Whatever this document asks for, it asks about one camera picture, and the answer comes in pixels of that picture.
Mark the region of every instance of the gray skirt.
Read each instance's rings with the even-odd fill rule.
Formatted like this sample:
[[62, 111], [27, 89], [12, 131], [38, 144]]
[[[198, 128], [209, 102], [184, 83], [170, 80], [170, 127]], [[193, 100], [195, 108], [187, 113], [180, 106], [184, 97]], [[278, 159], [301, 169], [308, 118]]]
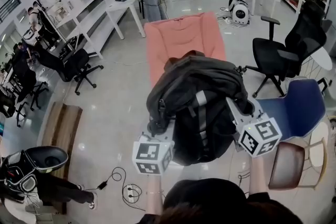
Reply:
[[145, 18], [147, 18], [149, 22], [167, 19], [167, 15], [160, 5], [160, 0], [143, 0], [143, 9]]

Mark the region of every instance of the pink chair seat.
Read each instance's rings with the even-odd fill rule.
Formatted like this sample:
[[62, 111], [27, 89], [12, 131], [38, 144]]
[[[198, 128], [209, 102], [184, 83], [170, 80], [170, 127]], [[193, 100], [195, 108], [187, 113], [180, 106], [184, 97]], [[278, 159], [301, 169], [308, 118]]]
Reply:
[[180, 58], [191, 50], [225, 60], [224, 42], [213, 12], [147, 23], [144, 30], [152, 86], [169, 58]]

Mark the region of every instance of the power strip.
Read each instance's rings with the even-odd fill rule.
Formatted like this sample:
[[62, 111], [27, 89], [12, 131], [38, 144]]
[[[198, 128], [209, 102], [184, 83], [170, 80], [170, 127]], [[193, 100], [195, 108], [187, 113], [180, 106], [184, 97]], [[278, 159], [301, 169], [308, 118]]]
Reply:
[[134, 191], [133, 191], [133, 187], [132, 185], [127, 185], [127, 198], [128, 198], [128, 201], [133, 204], [134, 203]]

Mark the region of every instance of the black bag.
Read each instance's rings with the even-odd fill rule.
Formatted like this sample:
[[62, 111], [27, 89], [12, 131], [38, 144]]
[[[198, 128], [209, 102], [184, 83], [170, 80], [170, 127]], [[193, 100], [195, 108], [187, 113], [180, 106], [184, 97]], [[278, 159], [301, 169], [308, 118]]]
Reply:
[[230, 146], [236, 128], [226, 97], [244, 113], [250, 112], [235, 65], [196, 54], [166, 66], [146, 103], [152, 135], [164, 133], [175, 119], [174, 161], [183, 165], [210, 162]]

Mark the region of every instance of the white cube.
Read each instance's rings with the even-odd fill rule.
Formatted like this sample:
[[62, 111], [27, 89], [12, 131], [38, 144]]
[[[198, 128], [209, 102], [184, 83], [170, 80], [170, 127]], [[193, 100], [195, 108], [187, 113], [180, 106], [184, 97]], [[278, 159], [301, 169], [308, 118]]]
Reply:
[[281, 130], [274, 118], [246, 124], [239, 137], [239, 144], [251, 157], [272, 151], [282, 137]]
[[134, 142], [132, 161], [139, 174], [162, 175], [173, 159], [174, 142]]

